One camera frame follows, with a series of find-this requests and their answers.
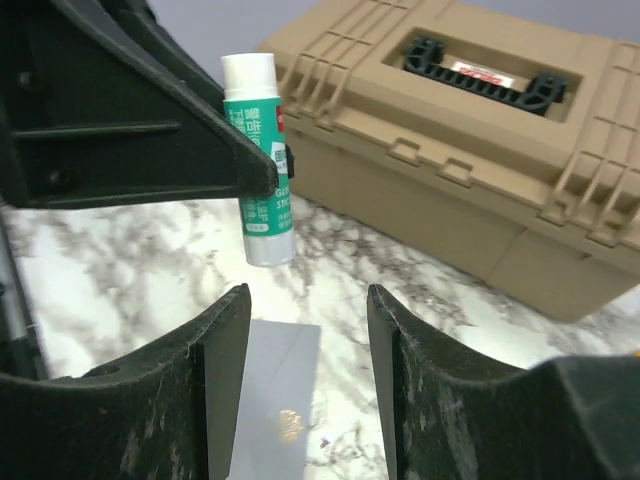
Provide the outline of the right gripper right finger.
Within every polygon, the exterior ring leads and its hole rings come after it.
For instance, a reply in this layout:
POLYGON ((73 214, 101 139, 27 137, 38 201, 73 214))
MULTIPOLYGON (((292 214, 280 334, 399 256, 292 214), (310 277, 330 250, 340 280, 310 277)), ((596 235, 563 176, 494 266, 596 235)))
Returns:
POLYGON ((520 369, 405 308, 367 299, 392 479, 635 479, 639 361, 569 356, 520 369))

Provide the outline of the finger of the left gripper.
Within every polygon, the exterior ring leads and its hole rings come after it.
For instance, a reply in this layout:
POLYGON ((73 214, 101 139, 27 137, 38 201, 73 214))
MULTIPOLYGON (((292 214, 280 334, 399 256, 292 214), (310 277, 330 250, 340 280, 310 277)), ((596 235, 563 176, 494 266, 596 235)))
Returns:
POLYGON ((238 198, 222 88, 144 1, 1 5, 1 197, 28 209, 238 198))
POLYGON ((285 145, 285 152, 287 160, 287 175, 289 179, 293 179, 295 176, 295 155, 288 144, 285 145))

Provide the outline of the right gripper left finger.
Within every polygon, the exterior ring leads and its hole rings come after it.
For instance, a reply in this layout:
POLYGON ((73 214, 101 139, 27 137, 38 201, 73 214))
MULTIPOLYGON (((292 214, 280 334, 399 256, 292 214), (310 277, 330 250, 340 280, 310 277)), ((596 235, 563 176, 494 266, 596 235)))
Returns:
POLYGON ((224 479, 251 319, 247 285, 79 378, 1 378, 5 479, 224 479))

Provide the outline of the green white glue stick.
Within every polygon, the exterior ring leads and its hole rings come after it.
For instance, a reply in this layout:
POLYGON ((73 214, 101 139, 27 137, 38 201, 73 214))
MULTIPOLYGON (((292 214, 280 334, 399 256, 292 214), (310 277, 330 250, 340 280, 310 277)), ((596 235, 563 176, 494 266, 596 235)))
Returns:
POLYGON ((224 110, 243 136, 242 152, 247 155, 238 187, 246 260, 256 267, 288 263, 295 256, 295 236, 281 97, 224 97, 224 110))

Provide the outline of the white glue stick cap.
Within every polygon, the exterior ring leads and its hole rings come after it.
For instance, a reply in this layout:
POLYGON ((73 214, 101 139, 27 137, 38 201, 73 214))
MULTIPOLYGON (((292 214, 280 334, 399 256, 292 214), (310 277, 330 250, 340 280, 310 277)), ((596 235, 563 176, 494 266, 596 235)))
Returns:
POLYGON ((244 53, 221 58, 224 97, 228 101, 278 97, 274 55, 244 53))

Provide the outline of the grey translucent envelope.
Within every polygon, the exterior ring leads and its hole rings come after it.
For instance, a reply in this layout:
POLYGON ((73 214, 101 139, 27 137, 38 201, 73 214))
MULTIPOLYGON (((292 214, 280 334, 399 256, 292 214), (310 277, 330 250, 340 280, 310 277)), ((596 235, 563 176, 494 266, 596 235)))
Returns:
POLYGON ((251 321, 231 479, 304 477, 321 328, 251 321))

